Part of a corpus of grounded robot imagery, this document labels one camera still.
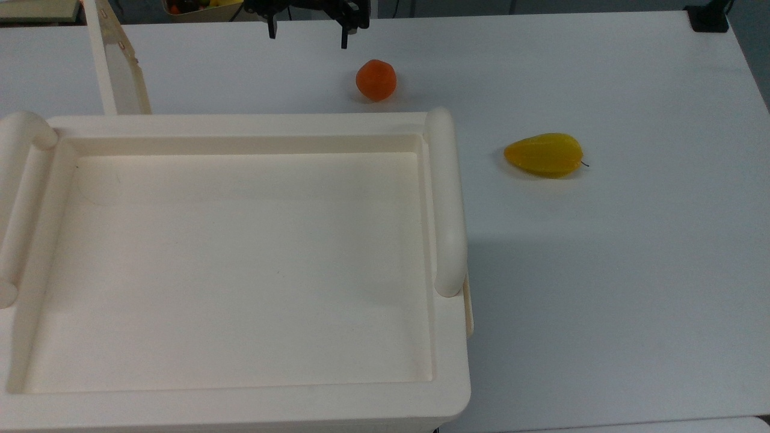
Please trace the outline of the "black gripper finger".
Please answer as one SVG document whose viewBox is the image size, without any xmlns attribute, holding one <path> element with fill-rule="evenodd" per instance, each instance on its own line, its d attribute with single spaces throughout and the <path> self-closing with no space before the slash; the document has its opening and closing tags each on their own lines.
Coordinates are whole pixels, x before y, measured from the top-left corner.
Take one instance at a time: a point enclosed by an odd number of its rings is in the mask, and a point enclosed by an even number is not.
<svg viewBox="0 0 770 433">
<path fill-rule="evenodd" d="M 268 24 L 269 37 L 277 38 L 277 15 L 289 7 L 289 1 L 245 0 L 243 11 L 256 14 Z"/>
<path fill-rule="evenodd" d="M 369 28 L 371 1 L 328 1 L 328 16 L 341 26 L 340 47 L 347 49 L 350 34 Z"/>
</svg>

